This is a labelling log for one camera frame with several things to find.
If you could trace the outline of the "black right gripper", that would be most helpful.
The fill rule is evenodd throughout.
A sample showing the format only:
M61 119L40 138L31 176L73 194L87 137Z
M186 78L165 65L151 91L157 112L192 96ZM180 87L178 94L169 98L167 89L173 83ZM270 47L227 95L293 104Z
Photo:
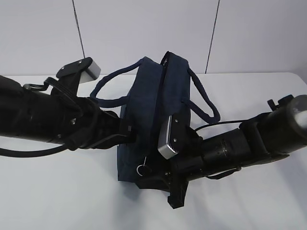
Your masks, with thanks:
M150 175L143 176L136 183L139 189L153 189L169 192L167 202L173 208L183 207L189 182L178 174L174 165L166 172L154 172Z

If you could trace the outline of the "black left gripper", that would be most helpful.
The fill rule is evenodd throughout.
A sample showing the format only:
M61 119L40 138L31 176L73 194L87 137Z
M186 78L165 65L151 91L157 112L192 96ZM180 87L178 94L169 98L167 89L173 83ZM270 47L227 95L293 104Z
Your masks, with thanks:
M83 102L84 116L76 122L77 130L67 137L69 150L106 150L120 144L135 142L135 129L130 121L119 118L112 111L101 110L90 98L83 98Z

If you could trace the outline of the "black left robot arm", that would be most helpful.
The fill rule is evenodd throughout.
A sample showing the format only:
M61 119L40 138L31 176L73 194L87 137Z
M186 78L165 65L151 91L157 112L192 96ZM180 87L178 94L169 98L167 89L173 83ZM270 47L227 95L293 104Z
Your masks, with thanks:
M89 97L78 97L57 80L49 95L0 78L0 134L4 137L59 144L62 149L108 149L136 140L132 124L112 111L104 111Z

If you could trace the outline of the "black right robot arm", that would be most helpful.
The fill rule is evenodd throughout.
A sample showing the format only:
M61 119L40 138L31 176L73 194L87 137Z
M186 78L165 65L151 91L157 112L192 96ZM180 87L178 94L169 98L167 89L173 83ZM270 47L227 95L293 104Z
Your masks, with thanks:
M287 158L307 145L307 97L288 95L268 101L270 112L242 121L238 128L203 139L176 113L162 124L158 153L138 166L140 189L169 193L172 208L184 206L188 184L219 180L244 167Z

